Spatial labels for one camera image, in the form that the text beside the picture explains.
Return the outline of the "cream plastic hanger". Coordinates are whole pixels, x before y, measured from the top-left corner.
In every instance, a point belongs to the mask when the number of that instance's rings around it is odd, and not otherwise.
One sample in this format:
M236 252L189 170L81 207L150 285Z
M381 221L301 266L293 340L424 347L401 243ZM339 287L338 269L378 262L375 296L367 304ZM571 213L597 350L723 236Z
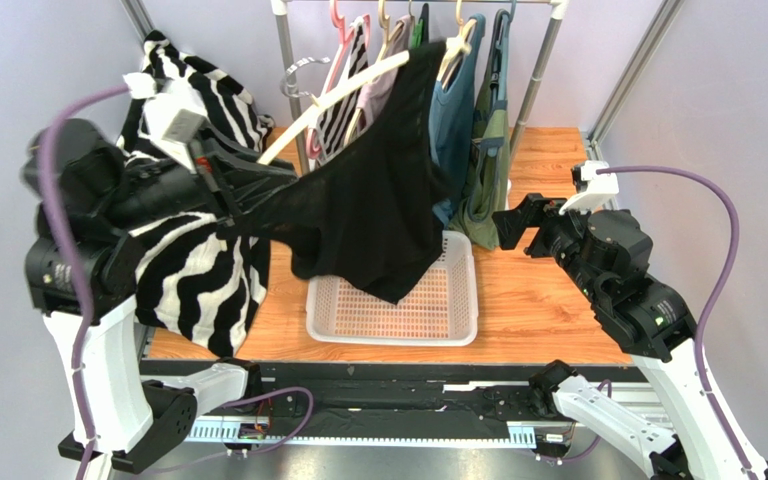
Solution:
M313 97L312 105L307 108L294 122L287 127L284 132L272 142L272 144L260 155L258 164L269 165L275 160L281 151L292 143L296 137L304 133L306 128L318 119L326 110L330 109L337 102L343 100L351 93L359 90L364 85L372 82L376 78L394 70L398 70L406 64L410 58L408 51L403 51L397 55L385 58L381 62L370 66L366 70L349 78L342 84L337 85L332 90L321 97Z

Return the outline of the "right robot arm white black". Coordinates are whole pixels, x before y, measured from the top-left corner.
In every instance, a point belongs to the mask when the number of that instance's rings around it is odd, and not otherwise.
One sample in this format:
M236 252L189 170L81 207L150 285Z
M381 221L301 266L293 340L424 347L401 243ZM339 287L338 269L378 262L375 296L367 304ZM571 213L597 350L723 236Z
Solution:
M549 363L530 378L530 405L591 429L652 479L768 479L768 461L738 456L709 402L695 361L697 324L682 296L648 271L652 239L626 210L567 213L563 200L531 193L493 214L500 246L550 258L588 300L602 330L630 356L668 418L662 428L596 390L575 368Z

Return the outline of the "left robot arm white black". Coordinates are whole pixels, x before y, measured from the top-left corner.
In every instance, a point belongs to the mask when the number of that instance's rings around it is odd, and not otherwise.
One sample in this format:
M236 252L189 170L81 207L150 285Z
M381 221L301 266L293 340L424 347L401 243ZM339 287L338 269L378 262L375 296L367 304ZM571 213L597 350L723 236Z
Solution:
M133 169L90 121L41 131L22 176L39 196L37 240L25 257L33 306L67 375L76 426L60 442L73 460L108 455L141 474L180 445L196 420L262 388L259 367L223 358L193 374L143 379L134 339L136 268L145 248L133 230L194 209L237 227L296 178L288 164L229 152L209 127L186 146L187 167L168 159Z

